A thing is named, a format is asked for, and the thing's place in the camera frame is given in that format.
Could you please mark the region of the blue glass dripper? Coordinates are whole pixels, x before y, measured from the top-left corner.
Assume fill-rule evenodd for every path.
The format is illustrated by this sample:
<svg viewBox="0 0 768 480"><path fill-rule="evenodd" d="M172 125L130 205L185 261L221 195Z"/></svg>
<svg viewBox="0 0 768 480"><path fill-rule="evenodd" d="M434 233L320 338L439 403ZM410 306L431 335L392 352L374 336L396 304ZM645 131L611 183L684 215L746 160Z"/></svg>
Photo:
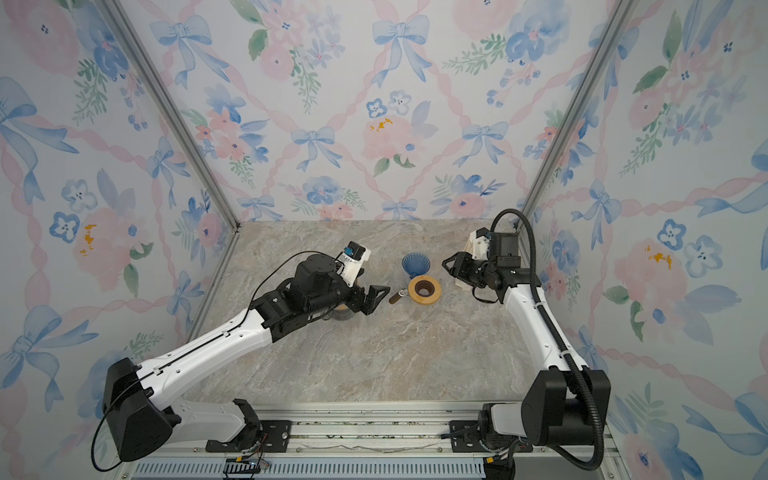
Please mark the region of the blue glass dripper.
<svg viewBox="0 0 768 480"><path fill-rule="evenodd" d="M429 258L420 252L410 252L401 261L401 266L410 279L426 275L430 268Z"/></svg>

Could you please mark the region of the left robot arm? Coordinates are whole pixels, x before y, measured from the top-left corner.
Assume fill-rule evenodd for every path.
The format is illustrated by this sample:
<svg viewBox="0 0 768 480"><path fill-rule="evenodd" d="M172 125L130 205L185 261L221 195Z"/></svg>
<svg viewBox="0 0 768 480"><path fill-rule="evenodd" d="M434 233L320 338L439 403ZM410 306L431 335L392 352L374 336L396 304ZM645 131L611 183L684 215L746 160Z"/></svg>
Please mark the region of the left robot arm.
<svg viewBox="0 0 768 480"><path fill-rule="evenodd" d="M266 292L254 291L244 309L221 326L139 364L128 358L107 371L100 421L121 463L141 460L168 443L204 440L214 453L252 455L269 435L244 399L186 403L183 395L240 357L264 349L339 306L372 314L390 289L358 283L366 251L334 257L308 251L293 276Z"/></svg>

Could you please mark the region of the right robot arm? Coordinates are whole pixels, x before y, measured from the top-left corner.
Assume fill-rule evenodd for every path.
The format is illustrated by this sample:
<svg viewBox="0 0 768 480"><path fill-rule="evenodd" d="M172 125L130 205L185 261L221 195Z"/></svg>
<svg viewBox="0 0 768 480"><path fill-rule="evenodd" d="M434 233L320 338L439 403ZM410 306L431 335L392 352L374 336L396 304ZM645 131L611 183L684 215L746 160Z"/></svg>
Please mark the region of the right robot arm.
<svg viewBox="0 0 768 480"><path fill-rule="evenodd" d="M521 440L570 456L571 448L593 449L592 468L605 451L603 438L611 383L567 341L545 300L542 283L525 268L514 233L481 228L470 233L464 250L442 263L447 273L474 291L489 289L512 316L534 367L534 379L519 402L488 404L478 429L487 442Z"/></svg>

